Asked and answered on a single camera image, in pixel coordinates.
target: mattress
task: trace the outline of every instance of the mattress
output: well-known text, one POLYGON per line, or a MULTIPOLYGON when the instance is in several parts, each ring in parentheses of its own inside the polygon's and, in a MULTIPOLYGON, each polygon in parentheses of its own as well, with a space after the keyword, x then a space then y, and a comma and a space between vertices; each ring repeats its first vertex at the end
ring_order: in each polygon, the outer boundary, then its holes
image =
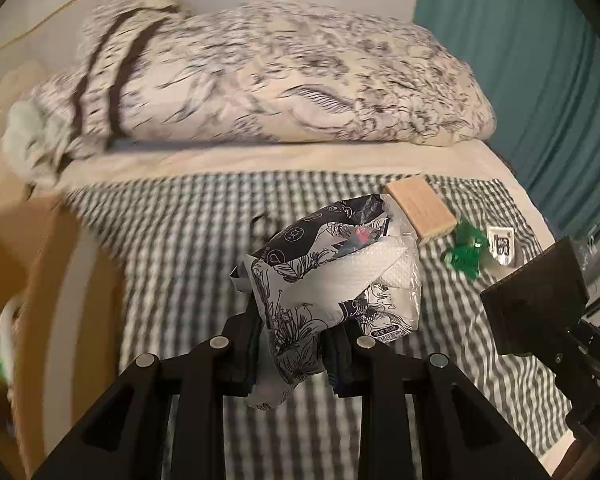
MULTIPOLYGON (((168 152, 156 150, 111 153, 74 161, 59 185, 65 190, 91 184, 125 182, 207 172, 274 170, 338 171, 358 174, 427 173, 481 180, 498 179, 545 249, 552 234, 528 195, 498 157, 480 140, 447 148, 408 143, 321 143, 296 145, 198 147, 168 152)), ((549 472, 573 441, 568 431, 542 458, 549 472)))

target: teal curtain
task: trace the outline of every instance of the teal curtain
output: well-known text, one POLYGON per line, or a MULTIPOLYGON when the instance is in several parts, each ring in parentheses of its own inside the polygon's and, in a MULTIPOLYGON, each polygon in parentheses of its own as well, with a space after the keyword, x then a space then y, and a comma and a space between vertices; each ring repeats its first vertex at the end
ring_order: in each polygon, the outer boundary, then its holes
POLYGON ((600 40, 573 0, 418 0, 414 21, 471 65, 489 144, 558 234, 600 234, 600 40))

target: beige sponge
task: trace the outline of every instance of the beige sponge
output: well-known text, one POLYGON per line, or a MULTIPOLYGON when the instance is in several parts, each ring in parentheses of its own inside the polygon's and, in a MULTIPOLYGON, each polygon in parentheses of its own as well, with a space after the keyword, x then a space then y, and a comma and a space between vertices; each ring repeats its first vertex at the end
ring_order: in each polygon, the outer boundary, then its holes
POLYGON ((444 236, 454 230, 456 217, 421 176, 394 180, 385 186, 418 233, 418 244, 444 236))

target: pillow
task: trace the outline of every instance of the pillow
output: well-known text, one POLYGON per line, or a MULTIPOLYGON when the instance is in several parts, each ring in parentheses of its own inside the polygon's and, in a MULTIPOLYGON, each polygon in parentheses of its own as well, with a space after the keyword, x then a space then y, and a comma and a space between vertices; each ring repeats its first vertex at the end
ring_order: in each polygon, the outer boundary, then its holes
POLYGON ((71 125, 71 156, 114 140, 406 140, 493 133, 465 63, 411 23, 295 0, 189 16, 175 0, 109 0, 82 60, 35 93, 71 125))

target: plastic bag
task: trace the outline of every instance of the plastic bag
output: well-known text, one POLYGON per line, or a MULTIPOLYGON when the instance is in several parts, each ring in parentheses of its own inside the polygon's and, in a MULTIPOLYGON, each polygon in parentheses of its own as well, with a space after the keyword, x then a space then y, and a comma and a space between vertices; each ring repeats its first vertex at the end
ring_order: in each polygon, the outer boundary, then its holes
POLYGON ((582 275, 586 278, 592 277, 592 272, 598 260, 598 248, 593 241, 593 237, 588 240, 582 238, 572 238, 571 245, 576 254, 582 275))
POLYGON ((271 409, 323 371, 320 332, 351 317, 382 342, 416 330, 419 266, 415 229, 377 194, 329 204, 245 256, 232 279, 264 322, 250 405, 271 409))

